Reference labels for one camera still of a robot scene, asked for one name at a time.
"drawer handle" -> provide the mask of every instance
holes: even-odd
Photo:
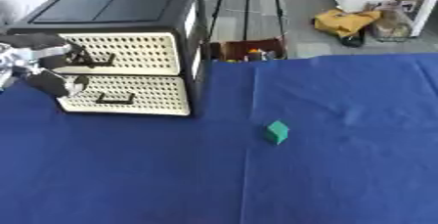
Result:
[[[106,62],[95,62],[84,47],[74,44],[73,49],[76,57],[70,61],[70,66],[114,67],[115,54],[110,54]]]
[[[106,100],[105,99],[106,94],[102,93],[98,100],[96,100],[96,104],[120,104],[120,105],[133,105],[134,104],[134,98],[135,98],[135,94],[131,93],[129,95],[128,100],[126,101],[117,101],[117,100]]]

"perforated drawer front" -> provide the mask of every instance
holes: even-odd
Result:
[[[115,54],[112,67],[61,67],[63,73],[160,74],[180,73],[178,50],[174,36],[163,33],[83,33],[61,34],[84,46],[94,62],[106,62]]]
[[[73,80],[76,75],[67,75]],[[180,77],[91,75],[87,89],[60,98],[67,112],[115,112],[189,115],[184,80]]]

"floor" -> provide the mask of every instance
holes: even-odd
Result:
[[[214,11],[217,0],[205,0],[208,15]],[[405,43],[380,43],[367,37],[361,49],[341,46],[337,40],[319,31],[310,24],[311,18],[320,12],[335,7],[333,0],[282,0],[287,30],[289,57],[311,58],[321,55],[363,55],[384,53],[438,52],[438,11],[432,16],[421,37]],[[213,41],[241,40],[243,29],[244,0],[224,0]],[[274,0],[251,0],[249,16],[249,39],[280,36]]]

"blue table surface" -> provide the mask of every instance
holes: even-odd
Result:
[[[216,63],[199,118],[65,114],[18,83],[0,126],[0,223],[438,223],[435,54]]]

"green cube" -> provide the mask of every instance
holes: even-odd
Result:
[[[289,128],[284,123],[277,120],[266,128],[265,137],[269,141],[279,145],[287,139],[288,131]]]

